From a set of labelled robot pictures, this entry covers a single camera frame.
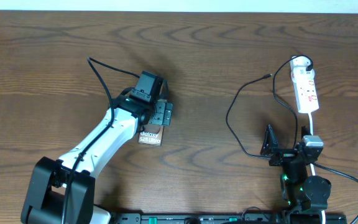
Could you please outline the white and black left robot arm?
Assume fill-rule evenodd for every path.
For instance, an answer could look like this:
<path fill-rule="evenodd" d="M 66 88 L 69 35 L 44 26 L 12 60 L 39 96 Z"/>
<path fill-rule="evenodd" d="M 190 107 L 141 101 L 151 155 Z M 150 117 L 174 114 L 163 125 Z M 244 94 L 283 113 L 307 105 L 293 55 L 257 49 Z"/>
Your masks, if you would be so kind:
<path fill-rule="evenodd" d="M 134 87 L 111 99 L 87 137 L 53 160 L 35 165 L 21 212 L 22 223 L 111 223 L 113 214 L 94 204 L 96 179 L 118 149 L 147 124 L 168 126 L 173 105 L 165 79 L 143 71 Z"/>

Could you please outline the bronze Galaxy smartphone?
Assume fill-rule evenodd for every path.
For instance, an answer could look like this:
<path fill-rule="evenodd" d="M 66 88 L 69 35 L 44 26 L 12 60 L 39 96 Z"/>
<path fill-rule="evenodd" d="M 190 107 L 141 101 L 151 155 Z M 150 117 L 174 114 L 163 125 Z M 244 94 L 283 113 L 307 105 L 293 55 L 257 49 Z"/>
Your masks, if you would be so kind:
<path fill-rule="evenodd" d="M 163 139 L 164 126 L 156 124 L 147 124 L 139 133 L 138 143 L 150 146 L 161 146 Z"/>

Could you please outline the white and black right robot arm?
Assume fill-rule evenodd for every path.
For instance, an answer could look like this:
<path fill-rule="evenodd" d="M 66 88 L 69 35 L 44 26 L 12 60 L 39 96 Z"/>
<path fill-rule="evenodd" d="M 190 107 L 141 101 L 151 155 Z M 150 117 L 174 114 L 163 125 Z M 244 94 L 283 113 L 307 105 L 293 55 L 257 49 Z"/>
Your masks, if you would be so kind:
<path fill-rule="evenodd" d="M 280 148 L 270 125 L 260 154 L 269 158 L 270 166 L 280 166 L 281 188 L 289 207 L 281 214 L 282 223 L 319 223 L 323 221 L 322 211 L 328 207 L 331 183 L 318 175 L 308 175 L 307 166 L 318 160 L 323 151 L 323 141 L 302 127 L 302 139 L 294 149 Z"/>

